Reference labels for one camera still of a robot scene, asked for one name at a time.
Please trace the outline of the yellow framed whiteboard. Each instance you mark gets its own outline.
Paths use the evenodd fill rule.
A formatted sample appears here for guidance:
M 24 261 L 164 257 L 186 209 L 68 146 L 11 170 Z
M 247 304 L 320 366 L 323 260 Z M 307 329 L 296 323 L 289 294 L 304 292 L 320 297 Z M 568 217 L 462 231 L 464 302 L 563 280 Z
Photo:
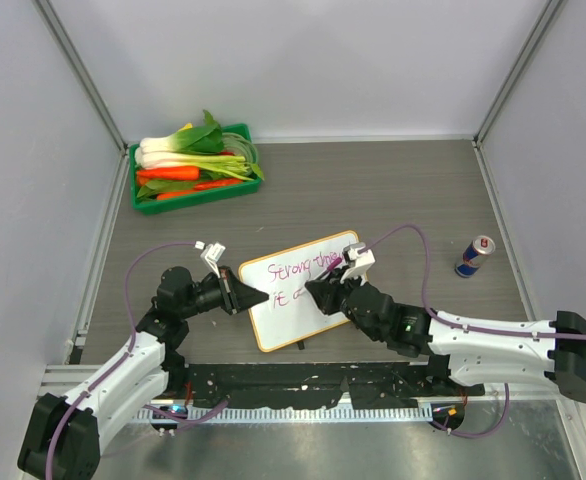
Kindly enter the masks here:
M 268 295 L 249 310 L 258 348 L 272 352 L 348 322 L 336 313 L 323 314 L 305 288 L 342 250 L 359 241 L 356 232 L 343 231 L 249 260 L 239 267 L 239 279 Z

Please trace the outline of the pink capped marker pen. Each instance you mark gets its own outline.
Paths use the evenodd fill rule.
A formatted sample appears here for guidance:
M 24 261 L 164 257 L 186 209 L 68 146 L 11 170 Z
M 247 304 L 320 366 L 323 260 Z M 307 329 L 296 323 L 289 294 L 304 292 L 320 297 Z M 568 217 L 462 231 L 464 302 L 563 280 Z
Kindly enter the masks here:
M 333 260 L 328 266 L 327 268 L 324 270 L 325 273 L 329 273 L 332 270 L 334 270 L 335 268 L 337 268 L 341 263 L 343 262 L 343 258 L 342 257 L 338 257 L 335 260 Z

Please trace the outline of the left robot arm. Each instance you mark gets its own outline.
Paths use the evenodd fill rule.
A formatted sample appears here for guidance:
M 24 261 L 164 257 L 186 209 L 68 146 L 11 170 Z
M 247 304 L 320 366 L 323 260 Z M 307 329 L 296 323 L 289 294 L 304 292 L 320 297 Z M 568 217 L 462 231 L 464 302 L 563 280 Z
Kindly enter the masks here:
M 35 403 L 17 466 L 37 479 L 89 479 L 107 447 L 154 398 L 178 397 L 188 369 L 177 351 L 188 319 L 213 309 L 229 315 L 269 298 L 244 284 L 228 267 L 196 282 L 188 269 L 161 277 L 150 309 L 121 349 L 88 379 L 66 393 Z

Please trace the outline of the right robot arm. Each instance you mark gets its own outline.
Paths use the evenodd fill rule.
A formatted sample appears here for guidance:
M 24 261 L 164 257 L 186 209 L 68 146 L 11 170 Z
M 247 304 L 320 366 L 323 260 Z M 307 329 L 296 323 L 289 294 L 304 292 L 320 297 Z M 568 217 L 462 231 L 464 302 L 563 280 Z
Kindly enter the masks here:
M 396 302 L 338 271 L 306 282 L 324 315 L 340 313 L 369 339 L 405 357 L 434 357 L 424 371 L 430 391 L 487 383 L 556 389 L 586 404 L 586 319 L 559 311 L 552 320 L 509 322 L 468 318 Z

